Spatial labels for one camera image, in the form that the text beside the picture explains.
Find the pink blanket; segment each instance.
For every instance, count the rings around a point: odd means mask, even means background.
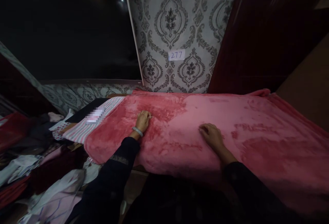
[[[216,184],[220,161],[198,131],[215,124],[226,147],[281,200],[299,211],[328,208],[329,134],[269,90],[249,95],[134,91],[85,140],[105,163],[130,134],[139,111],[153,118],[136,165],[149,172]]]

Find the dark sleeve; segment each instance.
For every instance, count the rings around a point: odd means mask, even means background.
[[[299,217],[242,163],[228,164],[223,174],[253,223],[299,223]]]
[[[118,223],[123,191],[140,150],[139,143],[126,137],[104,164],[96,179],[85,189],[75,224]]]

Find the damask wallpaper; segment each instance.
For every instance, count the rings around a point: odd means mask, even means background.
[[[206,93],[233,0],[129,0],[144,90]],[[168,61],[168,51],[185,49],[185,60]],[[3,54],[62,114],[94,98],[131,93],[136,86],[41,85],[0,42]]]

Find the white sticker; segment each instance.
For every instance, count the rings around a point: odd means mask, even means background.
[[[184,60],[185,59],[185,49],[172,50],[168,52],[168,60]]]

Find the pile of clothes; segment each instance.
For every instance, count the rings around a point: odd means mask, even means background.
[[[64,118],[49,113],[30,119],[33,125],[27,136],[1,152],[0,218],[20,202],[28,205],[28,214],[19,223],[37,223],[36,216],[48,222],[54,218],[51,223],[56,223],[66,216],[61,210],[69,213],[65,203],[74,206],[80,200],[76,192],[84,181],[82,168],[88,155],[60,135],[72,115]],[[56,211],[51,212],[51,206],[44,208],[50,200]]]

